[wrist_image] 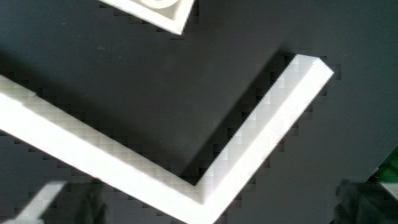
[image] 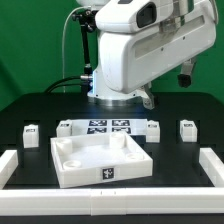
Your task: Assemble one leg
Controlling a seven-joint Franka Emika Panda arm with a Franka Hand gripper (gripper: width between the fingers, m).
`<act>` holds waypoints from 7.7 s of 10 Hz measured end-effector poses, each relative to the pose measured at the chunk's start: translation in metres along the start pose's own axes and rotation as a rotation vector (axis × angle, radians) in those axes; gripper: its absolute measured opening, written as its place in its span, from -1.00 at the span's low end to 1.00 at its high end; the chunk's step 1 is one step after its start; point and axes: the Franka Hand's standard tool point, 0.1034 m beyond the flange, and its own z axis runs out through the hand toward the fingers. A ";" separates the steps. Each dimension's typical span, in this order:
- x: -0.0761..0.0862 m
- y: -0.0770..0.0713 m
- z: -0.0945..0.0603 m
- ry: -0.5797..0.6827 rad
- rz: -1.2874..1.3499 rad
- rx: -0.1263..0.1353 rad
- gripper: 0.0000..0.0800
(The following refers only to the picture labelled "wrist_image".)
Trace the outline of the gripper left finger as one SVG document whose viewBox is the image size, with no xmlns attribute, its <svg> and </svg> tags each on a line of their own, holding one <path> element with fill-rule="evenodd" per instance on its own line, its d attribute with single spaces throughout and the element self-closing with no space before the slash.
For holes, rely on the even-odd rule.
<svg viewBox="0 0 398 224">
<path fill-rule="evenodd" d="M 6 224 L 106 224 L 102 185 L 51 181 Z"/>
</svg>

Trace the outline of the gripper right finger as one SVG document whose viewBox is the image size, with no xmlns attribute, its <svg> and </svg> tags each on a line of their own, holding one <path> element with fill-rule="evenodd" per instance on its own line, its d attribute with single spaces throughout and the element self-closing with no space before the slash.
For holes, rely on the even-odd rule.
<svg viewBox="0 0 398 224">
<path fill-rule="evenodd" d="M 378 183 L 342 181 L 335 198 L 333 224 L 398 224 L 398 198 Z"/>
</svg>

